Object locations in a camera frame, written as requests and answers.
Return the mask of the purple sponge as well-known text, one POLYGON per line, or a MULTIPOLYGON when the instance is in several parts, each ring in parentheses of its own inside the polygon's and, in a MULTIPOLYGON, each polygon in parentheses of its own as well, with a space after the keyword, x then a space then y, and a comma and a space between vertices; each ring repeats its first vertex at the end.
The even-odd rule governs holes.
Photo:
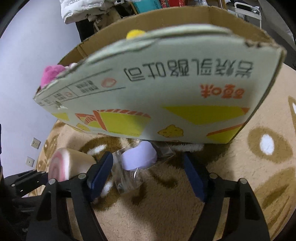
POLYGON ((176 154, 167 143, 140 141, 133 148, 115 151, 111 169, 112 180, 119 194, 138 189, 149 170, 170 160, 176 154))

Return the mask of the pink swirl roll cake plush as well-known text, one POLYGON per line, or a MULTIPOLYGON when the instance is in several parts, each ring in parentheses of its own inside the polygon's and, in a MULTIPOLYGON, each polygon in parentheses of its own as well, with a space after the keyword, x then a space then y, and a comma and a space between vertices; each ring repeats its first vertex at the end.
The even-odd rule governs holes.
POLYGON ((50 159, 48 179, 66 181, 80 173, 87 173, 94 164, 96 161, 91 155, 73 149, 60 148, 50 159))

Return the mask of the yellow plush toy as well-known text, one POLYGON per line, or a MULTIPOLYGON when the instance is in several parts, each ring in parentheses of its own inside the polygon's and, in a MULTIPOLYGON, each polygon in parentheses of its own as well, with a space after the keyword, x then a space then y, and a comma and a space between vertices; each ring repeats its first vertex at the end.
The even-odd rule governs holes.
POLYGON ((126 39, 133 39, 133 38, 136 38, 136 37, 140 37, 142 35, 145 34, 145 31, 143 30, 138 30, 138 29, 135 29, 135 30, 131 30, 127 33, 126 35, 126 39))

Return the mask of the white wall socket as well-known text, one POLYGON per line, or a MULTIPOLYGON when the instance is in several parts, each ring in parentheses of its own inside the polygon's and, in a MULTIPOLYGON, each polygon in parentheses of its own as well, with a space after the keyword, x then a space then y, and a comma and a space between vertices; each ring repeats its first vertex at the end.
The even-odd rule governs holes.
POLYGON ((31 147, 38 150, 40 145, 41 145, 41 141, 36 138, 33 138, 32 142, 31 142, 31 147))
POLYGON ((35 160, 31 157, 27 157, 26 158, 26 165, 29 166, 29 167, 33 167, 34 166, 34 162, 35 160))

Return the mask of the white puffer jacket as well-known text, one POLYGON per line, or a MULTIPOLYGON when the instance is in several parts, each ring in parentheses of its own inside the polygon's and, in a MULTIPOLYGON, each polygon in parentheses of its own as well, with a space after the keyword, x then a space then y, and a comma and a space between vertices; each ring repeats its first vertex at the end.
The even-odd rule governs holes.
POLYGON ((60 0, 61 16, 65 24, 75 23, 107 13, 114 3, 109 0, 60 0))

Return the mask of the teal bag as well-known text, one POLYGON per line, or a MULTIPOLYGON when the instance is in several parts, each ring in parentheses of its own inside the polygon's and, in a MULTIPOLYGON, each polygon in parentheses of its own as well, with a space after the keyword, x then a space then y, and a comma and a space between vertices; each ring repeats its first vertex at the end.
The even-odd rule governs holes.
POLYGON ((134 1, 132 4, 138 14, 162 8, 159 0, 134 1))

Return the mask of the beige trench coat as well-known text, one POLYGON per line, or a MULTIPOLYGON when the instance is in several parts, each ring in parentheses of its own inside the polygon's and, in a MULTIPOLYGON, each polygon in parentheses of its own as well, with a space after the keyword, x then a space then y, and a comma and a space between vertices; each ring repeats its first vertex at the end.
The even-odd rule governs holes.
POLYGON ((118 15, 109 15, 109 14, 100 15, 99 18, 97 18, 93 22, 94 32, 95 33, 99 32, 103 28, 105 28, 105 27, 107 27, 107 26, 111 25, 112 23, 115 23, 119 20, 121 20, 121 17, 118 15))

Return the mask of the printed cardboard box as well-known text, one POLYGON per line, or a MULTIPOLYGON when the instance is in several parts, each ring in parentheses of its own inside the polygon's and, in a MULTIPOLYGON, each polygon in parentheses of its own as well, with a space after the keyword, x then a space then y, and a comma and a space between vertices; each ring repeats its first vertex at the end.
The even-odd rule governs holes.
POLYGON ((62 60, 74 67, 34 101, 85 133, 142 140, 230 142, 269 94, 285 49, 214 6, 130 16, 62 60), (126 39, 131 30, 145 34, 126 39))

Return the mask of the white rolling cart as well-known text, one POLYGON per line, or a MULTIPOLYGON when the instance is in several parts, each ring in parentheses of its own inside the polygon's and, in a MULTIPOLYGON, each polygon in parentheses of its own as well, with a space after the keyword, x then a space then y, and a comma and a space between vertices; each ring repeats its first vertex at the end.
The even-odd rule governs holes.
POLYGON ((235 2, 234 3, 234 12, 238 18, 242 18, 246 22, 248 18, 256 19, 259 21, 259 27, 262 27, 262 15, 259 10, 259 7, 251 6, 249 4, 235 2))

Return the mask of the red gift bag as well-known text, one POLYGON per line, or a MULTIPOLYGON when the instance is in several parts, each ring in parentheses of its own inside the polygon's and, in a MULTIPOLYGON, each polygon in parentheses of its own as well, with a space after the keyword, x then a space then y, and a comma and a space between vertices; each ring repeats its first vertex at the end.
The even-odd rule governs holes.
POLYGON ((160 0, 162 8, 186 6, 187 0, 160 0))

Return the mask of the pink plush toy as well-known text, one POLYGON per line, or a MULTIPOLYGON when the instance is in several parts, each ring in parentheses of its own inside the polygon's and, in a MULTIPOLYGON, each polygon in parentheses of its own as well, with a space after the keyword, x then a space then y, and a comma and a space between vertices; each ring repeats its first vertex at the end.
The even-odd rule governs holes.
POLYGON ((48 83, 50 83, 52 80, 54 80, 58 74, 68 69, 69 66, 63 66, 63 65, 50 65, 47 66, 44 71, 40 82, 40 87, 43 88, 48 83))

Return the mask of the beige floral carpet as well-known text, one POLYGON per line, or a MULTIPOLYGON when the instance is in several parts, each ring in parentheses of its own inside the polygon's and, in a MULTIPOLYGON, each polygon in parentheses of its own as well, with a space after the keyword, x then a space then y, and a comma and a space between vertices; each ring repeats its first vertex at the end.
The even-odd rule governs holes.
POLYGON ((92 207, 109 240, 189 239, 203 203, 184 172, 185 151, 223 179, 247 179, 275 238, 295 211, 295 70, 282 66, 269 95, 232 142, 168 147, 175 155, 145 172, 137 190, 121 195, 107 180, 92 207))

